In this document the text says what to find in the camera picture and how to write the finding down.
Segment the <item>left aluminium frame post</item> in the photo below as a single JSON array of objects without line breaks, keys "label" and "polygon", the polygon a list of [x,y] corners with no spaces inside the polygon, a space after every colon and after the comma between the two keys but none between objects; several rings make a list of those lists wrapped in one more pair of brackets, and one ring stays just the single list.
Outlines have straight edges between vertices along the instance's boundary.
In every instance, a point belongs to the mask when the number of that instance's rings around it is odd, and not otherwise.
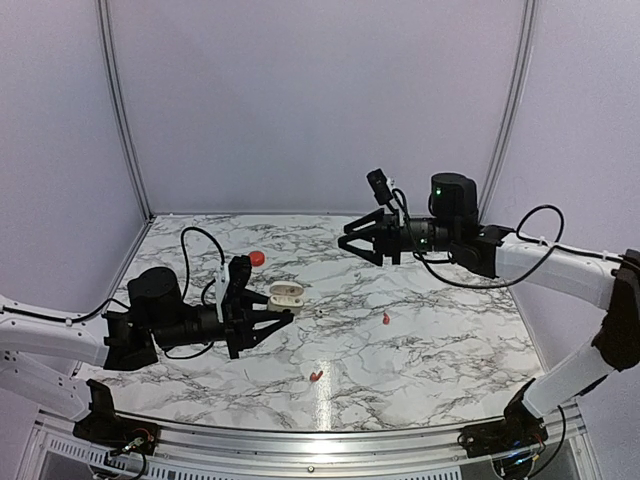
[{"label": "left aluminium frame post", "polygon": [[125,96],[118,68],[115,32],[110,2],[106,0],[97,0],[95,2],[95,6],[101,52],[105,66],[107,87],[113,109],[116,131],[121,144],[124,161],[131,180],[138,209],[140,210],[144,221],[151,222],[154,219],[154,214],[144,185],[142,170],[125,104]]}]

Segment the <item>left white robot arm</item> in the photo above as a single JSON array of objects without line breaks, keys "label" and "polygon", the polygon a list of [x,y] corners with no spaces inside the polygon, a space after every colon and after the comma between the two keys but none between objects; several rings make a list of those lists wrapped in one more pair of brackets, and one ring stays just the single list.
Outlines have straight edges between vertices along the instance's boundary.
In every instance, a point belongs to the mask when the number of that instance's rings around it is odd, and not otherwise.
[{"label": "left white robot arm", "polygon": [[89,431],[106,445],[125,438],[126,423],[97,400],[110,393],[96,383],[65,380],[25,354],[75,360],[108,371],[137,371],[158,361],[159,352],[222,342],[230,358],[253,349],[290,324],[304,304],[303,288],[274,283],[269,295],[247,289],[249,267],[215,274],[216,303],[189,305],[173,270],[154,267],[127,285],[130,307],[73,316],[1,301],[1,378],[19,395],[42,401],[71,420],[86,418]]}]

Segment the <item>right aluminium frame post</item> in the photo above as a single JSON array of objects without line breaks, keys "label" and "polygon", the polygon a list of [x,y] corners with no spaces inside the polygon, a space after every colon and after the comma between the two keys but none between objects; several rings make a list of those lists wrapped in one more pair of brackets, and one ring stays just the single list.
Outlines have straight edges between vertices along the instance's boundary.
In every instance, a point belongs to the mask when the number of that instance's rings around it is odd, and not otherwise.
[{"label": "right aluminium frame post", "polygon": [[491,201],[496,193],[499,178],[506,163],[511,136],[526,88],[538,11],[539,1],[526,0],[524,2],[506,100],[479,197],[479,218],[481,220],[485,220],[488,215]]}]

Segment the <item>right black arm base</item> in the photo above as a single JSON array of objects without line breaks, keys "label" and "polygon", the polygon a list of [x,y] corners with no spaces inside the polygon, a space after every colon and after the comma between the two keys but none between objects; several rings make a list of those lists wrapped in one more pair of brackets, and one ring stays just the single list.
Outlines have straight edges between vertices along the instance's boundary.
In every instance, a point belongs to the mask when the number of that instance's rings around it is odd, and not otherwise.
[{"label": "right black arm base", "polygon": [[500,454],[541,444],[548,433],[541,417],[535,417],[523,404],[524,393],[533,384],[527,382],[509,401],[503,417],[463,427],[457,438],[469,458]]}]

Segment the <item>front aluminium rail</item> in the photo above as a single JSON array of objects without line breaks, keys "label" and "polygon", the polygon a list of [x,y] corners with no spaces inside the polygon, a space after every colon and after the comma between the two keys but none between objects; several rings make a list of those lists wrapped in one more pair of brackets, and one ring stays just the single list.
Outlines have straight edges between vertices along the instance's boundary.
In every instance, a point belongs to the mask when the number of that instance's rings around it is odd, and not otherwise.
[{"label": "front aluminium rail", "polygon": [[478,453],[466,425],[363,432],[278,432],[191,425],[143,415],[155,448],[113,456],[74,436],[66,419],[38,412],[19,479],[533,479],[602,476],[576,405],[547,417],[547,439],[513,451]]}]

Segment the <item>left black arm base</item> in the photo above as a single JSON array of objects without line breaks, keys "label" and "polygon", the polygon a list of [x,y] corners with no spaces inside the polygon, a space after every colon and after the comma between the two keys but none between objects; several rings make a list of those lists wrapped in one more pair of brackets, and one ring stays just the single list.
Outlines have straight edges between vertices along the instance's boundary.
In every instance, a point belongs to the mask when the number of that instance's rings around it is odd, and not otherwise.
[{"label": "left black arm base", "polygon": [[135,450],[152,455],[157,446],[159,426],[118,415],[106,385],[88,380],[87,386],[90,392],[89,413],[74,424],[73,436],[110,447],[117,453]]}]

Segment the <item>red bottle cap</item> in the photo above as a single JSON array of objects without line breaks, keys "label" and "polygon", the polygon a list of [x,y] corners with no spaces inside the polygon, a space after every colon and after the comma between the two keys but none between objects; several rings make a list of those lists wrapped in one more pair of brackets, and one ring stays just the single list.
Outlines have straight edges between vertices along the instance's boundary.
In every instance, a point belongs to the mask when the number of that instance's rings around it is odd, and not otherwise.
[{"label": "red bottle cap", "polygon": [[249,259],[253,267],[260,267],[265,263],[266,256],[261,251],[251,251],[249,253]]}]

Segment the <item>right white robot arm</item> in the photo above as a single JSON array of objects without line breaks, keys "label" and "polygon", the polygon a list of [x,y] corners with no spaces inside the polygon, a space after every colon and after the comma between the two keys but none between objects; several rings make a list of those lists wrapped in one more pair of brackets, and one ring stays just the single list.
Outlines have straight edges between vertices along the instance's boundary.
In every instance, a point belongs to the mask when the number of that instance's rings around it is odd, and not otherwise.
[{"label": "right white robot arm", "polygon": [[603,311],[595,336],[548,373],[530,381],[509,402],[495,430],[506,448],[515,448],[540,419],[565,401],[581,396],[613,372],[639,364],[639,253],[593,252],[522,234],[519,228],[481,225],[475,182],[458,173],[431,178],[429,216],[410,215],[404,193],[381,170],[368,173],[379,209],[347,224],[341,249],[374,265],[399,264],[410,252],[427,270],[430,252],[446,253],[445,263],[487,279],[485,289],[522,282],[542,286]]}]

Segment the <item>aluminium frame post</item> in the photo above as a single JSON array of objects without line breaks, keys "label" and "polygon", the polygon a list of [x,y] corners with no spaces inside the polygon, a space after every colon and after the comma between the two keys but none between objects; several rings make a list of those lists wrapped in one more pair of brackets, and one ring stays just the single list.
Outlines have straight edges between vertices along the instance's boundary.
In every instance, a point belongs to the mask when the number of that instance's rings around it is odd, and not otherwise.
[{"label": "aluminium frame post", "polygon": [[138,209],[140,210],[144,221],[151,222],[154,219],[154,214],[144,185],[142,170],[125,104],[125,96],[118,68],[115,32],[110,2],[106,0],[97,0],[95,2],[95,6],[101,52],[105,66],[107,87],[113,109],[116,131],[121,144],[124,161],[131,180]]},{"label": "aluminium frame post", "polygon": [[481,220],[485,220],[488,215],[491,201],[496,193],[499,178],[506,163],[511,136],[526,88],[538,11],[539,1],[526,0],[524,2],[506,100],[479,197],[479,218]]}]

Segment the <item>white earbud charging case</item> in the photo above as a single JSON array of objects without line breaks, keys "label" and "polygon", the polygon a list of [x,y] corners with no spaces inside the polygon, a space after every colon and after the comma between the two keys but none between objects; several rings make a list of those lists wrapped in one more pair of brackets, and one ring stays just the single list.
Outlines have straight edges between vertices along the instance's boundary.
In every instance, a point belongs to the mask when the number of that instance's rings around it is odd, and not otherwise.
[{"label": "white earbud charging case", "polygon": [[304,307],[305,289],[290,281],[275,281],[269,286],[267,309],[299,314]]}]

